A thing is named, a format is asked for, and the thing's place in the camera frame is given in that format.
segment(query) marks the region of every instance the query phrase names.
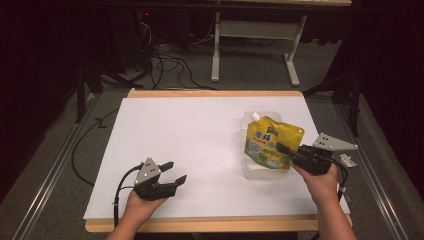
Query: gray carpet floor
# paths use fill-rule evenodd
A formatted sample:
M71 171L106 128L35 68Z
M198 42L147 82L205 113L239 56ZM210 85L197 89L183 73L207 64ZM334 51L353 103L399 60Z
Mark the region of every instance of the gray carpet floor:
M302 43L295 56L295 66L301 82L299 88L289 84L288 73L282 62L287 42L268 44L269 41L252 40L240 50L240 43L224 43L221 53L219 83L210 82L212 48L210 44L195 45L189 51L165 46L159 49L163 60L168 56L183 58L190 67L193 81L202 86L219 90L299 90L319 84L328 70L338 49L338 44L319 45ZM153 78L159 79L158 59L153 59ZM160 89L195 87L187 68L180 74L181 65L175 60L163 65ZM146 89L153 86L150 77L137 83ZM83 183L73 172L71 151L61 152L75 128L81 128L81 137L95 118L104 117L119 108L129 89L119 84L104 83L102 94L89 96L89 110L83 124L75 124L76 96L68 101L66 109L57 117L45 133L45 138L31 162L19 177L0 206L0 239L12 239L19 228L38 190L43 185L59 155L65 156L63 168L46 201L38 209L32 225L23 239L104 239L105 234L93 234L85 230L85 212L92 187ZM345 110L348 105L332 104L331 93L316 94L307 99L310 112L319 132L345 141L360 144L362 152L347 152L359 163L349 169L345 193L351 209L353 228L360 239L424 239L424 205L397 161L390 145L373 118L366 99L361 96L358 117L359 137L352 136L346 127ZM103 121L106 128L93 128L75 151L75 165L79 173L95 181L104 150L113 129L116 113ZM311 239L314 232L300 232L297 239ZM283 234L255 235L256 239L284 239ZM188 234L142 234L140 239L190 239Z

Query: cable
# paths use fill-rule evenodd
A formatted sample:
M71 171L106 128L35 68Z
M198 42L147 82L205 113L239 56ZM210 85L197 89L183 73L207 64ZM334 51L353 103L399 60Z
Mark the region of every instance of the cable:
M106 119L107 117L109 117L110 115L112 115L113 113L117 112L118 109L113 110L112 112L106 114L106 116L102 117L102 118L96 118L96 123L93 124L77 141L77 143L75 144L74 148L72 149L72 155L71 155L71 163L72 163L72 170L74 171L75 175L77 175L77 177L79 179L81 179L83 182L85 182L88 185L94 186L94 183L90 182L89 180L85 179L83 176L81 176L81 174L78 173L78 170L75 166L75 152L77 150L78 145L81 143L81 141L84 139L85 136L87 136L87 134L95 127L97 126L99 123L101 124L102 121L104 119Z
M122 187L122 184L124 183L124 181L128 177L128 175L130 175L134 171L140 170L143 167L143 165L144 165L144 163L141 163L140 165L131 168L122 177L121 182L119 182L118 188L116 189L115 200L113 202L113 221L114 221L115 227L119 223L119 192L124 188L130 188L130 187Z

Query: human hand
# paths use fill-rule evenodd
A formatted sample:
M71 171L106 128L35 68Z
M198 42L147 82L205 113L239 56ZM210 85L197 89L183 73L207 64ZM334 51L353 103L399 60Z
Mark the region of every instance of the human hand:
M147 201L141 199L137 193L132 190L128 195L128 200L125 206L125 212L122 216L122 220L130 221L134 224L137 224L138 226L141 226L143 223L150 219L154 211L166 200L167 198Z
M167 198L154 201L147 201L138 197L132 190L128 195L124 215L113 231L108 235L107 240L130 240L140 226L150 219L155 210L162 205Z
M331 164L327 174L314 176L296 164L293 168L303 177L316 205L337 201L337 166Z

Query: electrical cable on floor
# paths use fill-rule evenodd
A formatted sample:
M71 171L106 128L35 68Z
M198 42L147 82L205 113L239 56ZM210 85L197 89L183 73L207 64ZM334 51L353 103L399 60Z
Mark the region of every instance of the electrical cable on floor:
M159 77L159 80L156 81L156 82L153 80L153 75L151 75L152 82L154 83L154 86L153 86L152 89L154 89L154 90L159 89L158 85L159 85L160 80L162 79L163 72L175 70L178 67L181 67L181 70L178 73L178 81L180 82L180 84L184 88L186 88L186 89L217 90L216 88L209 87L209 86L203 86L203 85L200 85L197 82L195 82L194 79L193 79L193 73L192 73L190 67L188 66L187 62L183 58L174 57L174 56L171 56L169 54L159 54L158 50L156 50L156 53L157 54L153 55L153 57L157 58L159 60L159 63L157 64L156 68L160 71L161 75ZM171 62L171 63L174 63L175 65L172 66L170 69L165 70L164 69L164 63L166 63L166 62ZM183 73L184 70L187 70L189 72L189 80L195 85L194 87L190 87L190 86L187 86L187 85L182 83L181 74Z
M102 118L96 118L96 123L93 124L87 131L85 131L85 133L78 139L78 141L75 143L74 148L72 149L72 155L71 155L71 163L72 163L72 170L74 171L75 175L77 175L77 177L79 179L81 179L81 181L83 181L84 183L94 186L94 183L90 182L89 180L87 180L86 178L84 178L83 176L81 176L81 174L78 172L76 166L75 166L75 152L77 150L78 145L81 143L81 141L84 139L85 136L87 136L87 134L97 125L101 124L102 121L104 119L106 119L107 117L109 117L110 115L112 115L113 113L117 112L119 110L115 109L112 112L106 114L104 117Z

